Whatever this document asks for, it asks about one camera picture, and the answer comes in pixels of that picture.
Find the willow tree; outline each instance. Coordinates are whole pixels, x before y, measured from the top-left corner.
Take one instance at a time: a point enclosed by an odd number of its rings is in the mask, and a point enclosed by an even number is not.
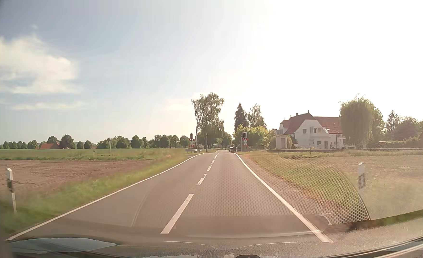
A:
[[[219,119],[224,99],[216,93],[210,92],[207,96],[200,94],[196,100],[191,100],[194,106],[197,129],[202,132],[205,138],[205,151],[208,152],[208,135],[220,127],[222,120]]]
[[[364,97],[341,104],[341,125],[349,142],[366,146],[372,138],[374,105]]]

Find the green field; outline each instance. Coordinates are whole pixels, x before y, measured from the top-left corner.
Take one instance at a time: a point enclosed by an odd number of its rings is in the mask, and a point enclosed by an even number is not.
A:
[[[186,154],[185,149],[0,150],[0,159],[19,160],[156,160]]]
[[[357,165],[364,162],[362,198],[372,220],[423,209],[423,150],[300,154],[252,151],[245,156],[320,202],[346,209],[357,204],[353,188],[358,188]]]

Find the brown soil field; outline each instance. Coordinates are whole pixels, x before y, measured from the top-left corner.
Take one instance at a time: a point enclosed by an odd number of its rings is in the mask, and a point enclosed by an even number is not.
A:
[[[6,168],[13,170],[16,198],[55,191],[67,183],[98,179],[140,169],[152,161],[0,160],[0,198],[8,197]]]

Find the road marking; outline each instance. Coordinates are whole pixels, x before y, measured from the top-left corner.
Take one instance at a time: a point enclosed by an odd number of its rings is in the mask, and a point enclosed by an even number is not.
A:
[[[50,220],[48,220],[48,221],[44,221],[44,222],[42,222],[41,224],[38,224],[38,225],[36,225],[36,226],[34,226],[34,227],[31,227],[31,228],[29,228],[29,229],[27,229],[27,230],[25,230],[25,231],[22,231],[22,232],[20,232],[20,233],[17,233],[17,234],[15,234],[15,235],[13,235],[13,236],[11,236],[11,237],[7,238],[7,239],[6,239],[6,241],[12,240],[12,239],[14,239],[14,238],[16,238],[16,237],[19,237],[19,236],[21,236],[21,235],[23,235],[23,234],[25,234],[25,233],[28,233],[28,232],[30,232],[30,231],[32,231],[32,230],[35,230],[35,229],[37,229],[37,228],[39,228],[39,227],[41,227],[41,226],[44,226],[45,224],[48,224],[48,223],[50,223],[50,222],[52,222],[52,221],[54,221],[54,220],[58,220],[58,219],[59,219],[59,218],[61,218],[61,217],[64,217],[64,216],[66,216],[66,215],[68,215],[68,214],[70,214],[70,213],[73,213],[73,212],[75,212],[75,211],[77,211],[77,210],[80,210],[80,209],[82,209],[82,208],[84,208],[84,207],[87,207],[87,206],[89,206],[89,205],[91,205],[91,204],[94,204],[95,202],[101,201],[101,200],[105,199],[106,197],[109,197],[109,196],[111,196],[111,195],[113,195],[113,194],[116,194],[116,193],[118,193],[118,192],[120,192],[120,191],[123,191],[123,190],[125,190],[125,189],[127,189],[127,188],[130,188],[130,187],[132,187],[132,186],[134,186],[134,185],[137,185],[137,184],[139,184],[139,183],[141,183],[141,182],[144,182],[144,181],[146,181],[146,180],[148,180],[148,179],[151,179],[151,178],[153,178],[153,177],[156,177],[156,176],[158,176],[158,175],[160,175],[160,174],[162,174],[162,173],[167,172],[168,170],[170,170],[170,169],[172,169],[172,168],[175,168],[175,167],[177,167],[177,166],[179,166],[179,165],[181,165],[181,164],[185,163],[186,161],[188,161],[188,160],[192,159],[193,157],[197,157],[197,156],[202,155],[202,154],[203,154],[203,153],[198,154],[198,155],[195,155],[195,156],[192,156],[192,157],[188,158],[187,160],[185,160],[185,161],[183,161],[183,162],[179,163],[178,165],[173,166],[173,167],[170,167],[169,169],[165,170],[164,172],[160,172],[160,173],[158,173],[158,174],[155,174],[155,175],[153,175],[152,177],[146,178],[146,179],[141,180],[140,182],[137,182],[137,183],[135,183],[135,184],[133,184],[133,185],[129,185],[129,186],[125,187],[125,188],[122,188],[122,189],[120,189],[120,190],[117,190],[117,191],[115,191],[114,193],[110,193],[110,194],[108,194],[108,195],[106,195],[106,196],[101,197],[100,199],[97,199],[97,200],[95,200],[95,201],[89,202],[88,204],[84,204],[84,205],[82,205],[82,206],[80,206],[80,207],[77,207],[76,209],[70,210],[70,211],[68,211],[68,212],[66,212],[66,213],[64,213],[64,214],[61,214],[61,215],[59,215],[59,216],[57,216],[57,217],[55,217],[55,218],[52,218],[52,219],[50,219]]]
[[[186,243],[186,244],[195,244],[194,242],[185,242],[185,241],[164,241],[164,242],[170,242],[170,243]]]
[[[253,170],[251,170],[251,168],[248,167],[248,165],[242,160],[242,158],[237,154],[234,153],[235,155],[237,155],[238,159],[240,159],[240,161],[243,163],[243,165],[245,165],[245,167],[267,188],[269,189],[269,191],[271,191],[271,193],[273,195],[275,195],[275,197],[277,197],[280,202],[282,202],[287,208],[289,208],[289,210],[302,222],[304,223],[304,225],[306,225],[307,228],[310,229],[310,231],[312,233],[314,233],[322,242],[325,243],[333,243],[333,241],[327,237],[325,234],[323,234],[323,232],[319,231],[318,228],[312,224],[312,222],[310,222],[308,219],[306,219],[304,216],[302,216],[302,214],[300,214],[295,208],[293,208],[293,206],[291,206],[287,201],[285,201],[285,199],[283,199],[282,196],[280,196],[275,190],[272,189],[272,187],[270,187],[269,185],[266,184],[266,182],[264,182],[257,174],[255,174],[253,172]]]
[[[194,196],[194,194],[189,194],[186,197],[186,199],[184,200],[183,204],[181,204],[180,208],[173,215],[173,217],[171,218],[171,220],[168,222],[167,226],[165,226],[164,227],[164,230],[162,230],[162,232],[160,233],[161,235],[165,235],[165,234],[170,233],[171,229],[175,225],[176,221],[180,218],[180,216],[181,216],[182,212],[184,211],[184,209],[186,208],[187,204],[189,203],[189,201],[191,201],[192,196]]]
[[[198,181],[197,185],[202,184],[203,180],[205,179],[205,177],[207,176],[207,174],[203,174],[203,177]]]
[[[249,246],[242,246],[242,247],[238,247],[238,248],[236,248],[236,249],[240,249],[240,248],[243,248],[243,247],[254,247],[254,246],[273,245],[273,244],[290,244],[290,243],[319,243],[319,242],[303,241],[303,242],[264,243],[264,244],[255,244],[255,245],[249,245]]]

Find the sign post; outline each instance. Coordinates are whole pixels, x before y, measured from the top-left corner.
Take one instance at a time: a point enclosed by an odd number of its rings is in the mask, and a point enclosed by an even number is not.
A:
[[[11,196],[12,196],[13,213],[16,214],[17,213],[17,203],[15,202],[15,193],[13,192],[13,187],[12,187],[12,180],[13,180],[12,169],[6,168],[6,176],[7,176],[7,181],[8,181],[8,189],[11,192]]]
[[[366,167],[363,162],[358,164],[358,194],[363,199],[363,191],[366,186]]]
[[[248,136],[248,134],[246,132],[243,132],[243,134],[242,134],[242,151],[243,151],[243,147],[245,147],[245,152],[246,152],[246,147],[248,146],[247,136]]]

